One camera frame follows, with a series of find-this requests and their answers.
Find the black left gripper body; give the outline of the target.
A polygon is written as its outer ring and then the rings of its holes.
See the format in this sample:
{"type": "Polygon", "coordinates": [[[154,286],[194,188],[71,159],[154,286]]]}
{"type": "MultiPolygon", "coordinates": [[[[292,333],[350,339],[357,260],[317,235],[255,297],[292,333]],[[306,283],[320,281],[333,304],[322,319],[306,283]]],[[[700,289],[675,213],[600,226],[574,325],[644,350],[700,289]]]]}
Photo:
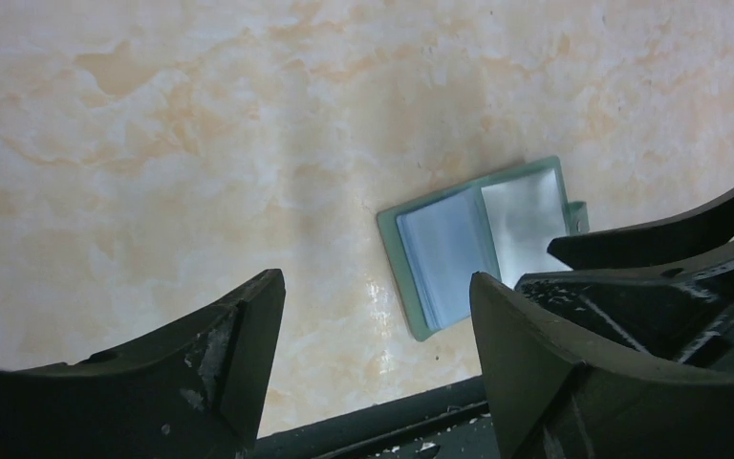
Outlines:
{"type": "Polygon", "coordinates": [[[562,272],[517,291],[606,339],[734,373],[734,187],[684,213],[554,239],[562,272]]]}

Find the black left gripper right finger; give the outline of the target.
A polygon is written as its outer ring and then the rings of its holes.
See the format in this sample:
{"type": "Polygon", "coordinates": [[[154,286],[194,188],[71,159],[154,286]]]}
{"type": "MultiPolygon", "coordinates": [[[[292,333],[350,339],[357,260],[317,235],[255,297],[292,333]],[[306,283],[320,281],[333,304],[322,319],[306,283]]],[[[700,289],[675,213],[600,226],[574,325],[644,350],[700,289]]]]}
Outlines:
{"type": "Polygon", "coordinates": [[[504,458],[734,458],[734,374],[605,339],[486,273],[473,329],[504,458]]]}

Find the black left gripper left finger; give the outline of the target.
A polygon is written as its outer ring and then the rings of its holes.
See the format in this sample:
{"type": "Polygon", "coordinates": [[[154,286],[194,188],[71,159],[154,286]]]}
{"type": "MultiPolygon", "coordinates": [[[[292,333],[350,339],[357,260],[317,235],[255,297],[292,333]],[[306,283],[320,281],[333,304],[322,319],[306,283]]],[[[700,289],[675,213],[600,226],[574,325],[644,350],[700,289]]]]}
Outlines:
{"type": "Polygon", "coordinates": [[[286,296],[278,269],[75,364],[0,370],[0,458],[244,458],[286,296]]]}

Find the green card holder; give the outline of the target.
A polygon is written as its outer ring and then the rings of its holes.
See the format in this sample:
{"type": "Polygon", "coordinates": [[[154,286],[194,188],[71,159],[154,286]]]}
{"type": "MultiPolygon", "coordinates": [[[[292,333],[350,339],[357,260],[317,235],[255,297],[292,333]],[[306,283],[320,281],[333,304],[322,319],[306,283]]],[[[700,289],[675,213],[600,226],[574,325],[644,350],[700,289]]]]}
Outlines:
{"type": "Polygon", "coordinates": [[[383,210],[378,230],[410,333],[423,342],[470,315],[469,284],[489,273],[512,288],[526,273],[565,271],[556,238],[589,230],[551,156],[383,210]]]}

